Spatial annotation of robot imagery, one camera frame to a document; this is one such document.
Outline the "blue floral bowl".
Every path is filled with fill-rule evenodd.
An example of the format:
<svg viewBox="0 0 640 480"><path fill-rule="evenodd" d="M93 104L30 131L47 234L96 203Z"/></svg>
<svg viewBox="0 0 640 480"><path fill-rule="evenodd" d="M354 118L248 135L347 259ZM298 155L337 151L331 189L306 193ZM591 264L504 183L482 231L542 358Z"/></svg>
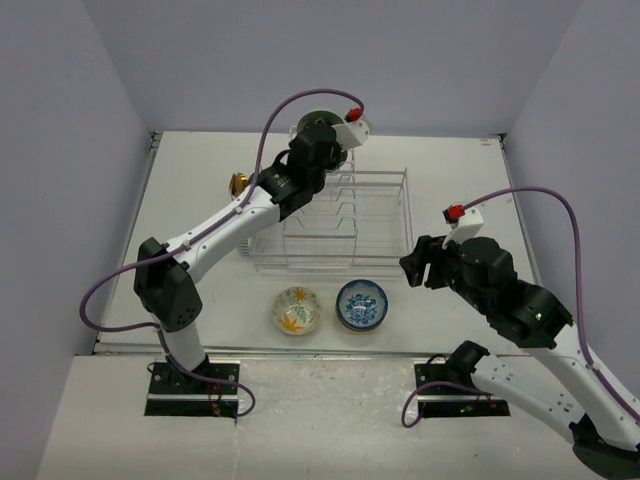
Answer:
<svg viewBox="0 0 640 480"><path fill-rule="evenodd" d="M356 279L346 283L338 292L335 301L336 316L348 323L365 326L386 318L389 300L377 283L367 279Z"/></svg>

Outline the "yellow teal patterned bowl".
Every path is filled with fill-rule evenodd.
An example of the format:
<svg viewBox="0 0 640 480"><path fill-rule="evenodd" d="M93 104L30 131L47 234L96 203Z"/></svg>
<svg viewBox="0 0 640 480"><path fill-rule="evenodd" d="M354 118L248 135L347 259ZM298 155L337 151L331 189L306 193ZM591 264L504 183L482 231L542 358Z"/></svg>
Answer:
<svg viewBox="0 0 640 480"><path fill-rule="evenodd" d="M342 319L339 316L336 317L336 321L341 327L345 328L347 331L352 332L354 334L369 334L376 330L379 330L380 327L384 324L384 321L381 320L381 321L374 322L371 325L357 326L357 325L348 323L346 320Z"/></svg>

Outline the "orange leaf patterned bowl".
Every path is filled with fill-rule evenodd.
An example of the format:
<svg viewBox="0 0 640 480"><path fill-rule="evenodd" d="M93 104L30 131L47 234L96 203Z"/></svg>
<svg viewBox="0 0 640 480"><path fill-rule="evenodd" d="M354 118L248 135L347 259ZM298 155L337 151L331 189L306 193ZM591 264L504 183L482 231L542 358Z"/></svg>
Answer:
<svg viewBox="0 0 640 480"><path fill-rule="evenodd" d="M275 297L271 314L280 331L290 336L304 336L320 325L323 306L315 291L294 286L286 288Z"/></svg>

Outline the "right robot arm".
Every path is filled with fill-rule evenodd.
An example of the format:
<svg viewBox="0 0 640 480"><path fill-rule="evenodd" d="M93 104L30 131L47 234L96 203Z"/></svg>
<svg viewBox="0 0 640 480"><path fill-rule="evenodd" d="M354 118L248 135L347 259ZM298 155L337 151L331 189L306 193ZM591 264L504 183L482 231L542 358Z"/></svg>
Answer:
<svg viewBox="0 0 640 480"><path fill-rule="evenodd" d="M451 289L560 383L547 388L487 348L465 341L418 393L445 387L498 396L554 430L600 477L638 478L639 421L621 405L627 401L637 407L638 400L624 389L611 393L600 383L602 371L581 345L577 321L550 291L519 279L508 251L486 237L457 244L422 236L399 264L410 286Z"/></svg>

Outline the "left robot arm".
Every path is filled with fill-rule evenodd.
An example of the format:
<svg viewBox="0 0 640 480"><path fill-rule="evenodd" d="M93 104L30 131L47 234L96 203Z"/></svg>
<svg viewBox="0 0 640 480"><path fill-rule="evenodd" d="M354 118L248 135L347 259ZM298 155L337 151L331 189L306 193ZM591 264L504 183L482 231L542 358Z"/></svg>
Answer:
<svg viewBox="0 0 640 480"><path fill-rule="evenodd" d="M241 242L310 203L346 156L333 126L312 124L220 212L165 244L150 238L140 245L134 292L159 322L161 344L175 365L172 380L183 391L198 392L208 379L195 325L203 308L197 283Z"/></svg>

